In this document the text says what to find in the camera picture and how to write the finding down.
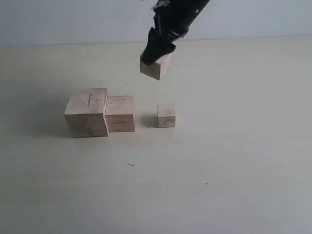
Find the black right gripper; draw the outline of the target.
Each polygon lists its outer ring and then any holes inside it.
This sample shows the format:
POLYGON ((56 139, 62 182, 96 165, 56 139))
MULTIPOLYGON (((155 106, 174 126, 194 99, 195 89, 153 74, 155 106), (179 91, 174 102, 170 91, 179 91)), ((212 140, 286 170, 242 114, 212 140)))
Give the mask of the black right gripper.
POLYGON ((190 25, 209 0, 159 0, 152 7, 154 25, 148 34, 147 45, 142 52, 141 61, 152 65, 164 55, 172 53, 176 46, 169 40, 184 37, 190 25))

